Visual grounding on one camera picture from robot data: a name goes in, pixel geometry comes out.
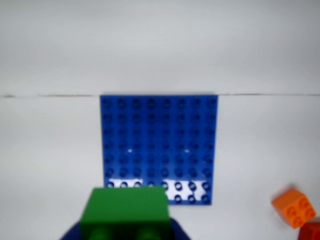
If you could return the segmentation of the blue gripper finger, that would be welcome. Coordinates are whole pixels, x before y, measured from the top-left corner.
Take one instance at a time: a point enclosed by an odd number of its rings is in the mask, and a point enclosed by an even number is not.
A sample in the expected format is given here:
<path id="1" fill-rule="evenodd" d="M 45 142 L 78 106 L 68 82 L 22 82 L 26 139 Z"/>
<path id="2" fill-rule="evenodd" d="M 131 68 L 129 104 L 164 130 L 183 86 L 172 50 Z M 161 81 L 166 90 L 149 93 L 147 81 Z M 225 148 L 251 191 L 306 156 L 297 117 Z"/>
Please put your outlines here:
<path id="1" fill-rule="evenodd" d="M 77 222 L 74 224 L 61 238 L 60 240 L 81 240 L 81 229 L 80 225 Z"/>
<path id="2" fill-rule="evenodd" d="M 174 218 L 170 219 L 169 240 L 191 240 L 191 238 Z"/>

